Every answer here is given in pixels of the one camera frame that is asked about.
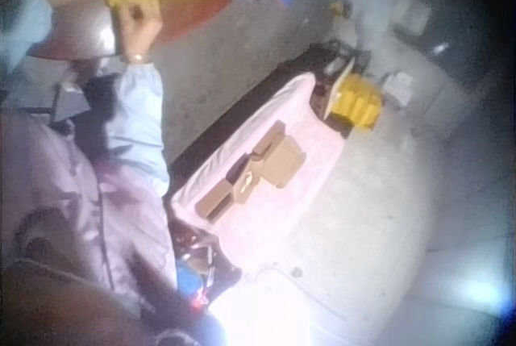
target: white floor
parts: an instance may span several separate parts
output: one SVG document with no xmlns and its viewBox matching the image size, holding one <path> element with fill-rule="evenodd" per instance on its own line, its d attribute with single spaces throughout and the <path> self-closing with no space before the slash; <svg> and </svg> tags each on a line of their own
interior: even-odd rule
<svg viewBox="0 0 516 346">
<path fill-rule="evenodd" d="M 310 299 L 320 331 L 370 344 L 396 310 L 431 233 L 439 146 L 390 107 L 373 131 L 347 139 L 275 264 L 286 273 L 299 268 L 297 281 L 327 307 Z M 323 338 L 317 344 L 343 344 Z"/>
</svg>

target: wall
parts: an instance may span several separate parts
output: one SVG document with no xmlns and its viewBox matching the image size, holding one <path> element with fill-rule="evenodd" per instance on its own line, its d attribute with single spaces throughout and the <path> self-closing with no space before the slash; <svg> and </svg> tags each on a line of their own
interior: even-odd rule
<svg viewBox="0 0 516 346">
<path fill-rule="evenodd" d="M 378 345 L 488 344 L 514 307 L 512 84 L 447 141 L 427 254 Z"/>
</svg>

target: person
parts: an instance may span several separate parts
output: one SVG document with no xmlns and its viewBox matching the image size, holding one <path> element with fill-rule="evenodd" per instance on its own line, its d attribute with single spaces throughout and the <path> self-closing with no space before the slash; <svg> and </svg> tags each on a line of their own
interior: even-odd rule
<svg viewBox="0 0 516 346">
<path fill-rule="evenodd" d="M 2 1 L 7 96 L 30 46 L 50 32 L 52 9 L 75 1 Z M 223 342 L 210 320 L 189 312 L 174 292 L 175 259 L 161 199 L 169 187 L 163 87 L 148 62 L 162 26 L 159 4 L 129 0 L 116 14 L 127 67 L 103 125 L 105 156 L 90 161 L 73 137 L 15 108 L 2 110 L 4 344 Z"/>
</svg>

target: light blue shirt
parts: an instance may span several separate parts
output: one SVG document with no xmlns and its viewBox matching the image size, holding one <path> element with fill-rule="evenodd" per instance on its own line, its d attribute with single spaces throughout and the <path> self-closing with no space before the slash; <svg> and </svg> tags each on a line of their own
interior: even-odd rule
<svg viewBox="0 0 516 346">
<path fill-rule="evenodd" d="M 29 48 L 52 29 L 52 7 L 47 0 L 2 1 L 0 80 L 7 78 Z M 112 159 L 138 170 L 162 197 L 169 188 L 163 158 L 161 113 L 163 85 L 153 64 L 128 65 L 116 88 L 114 116 L 105 124 Z"/>
</svg>

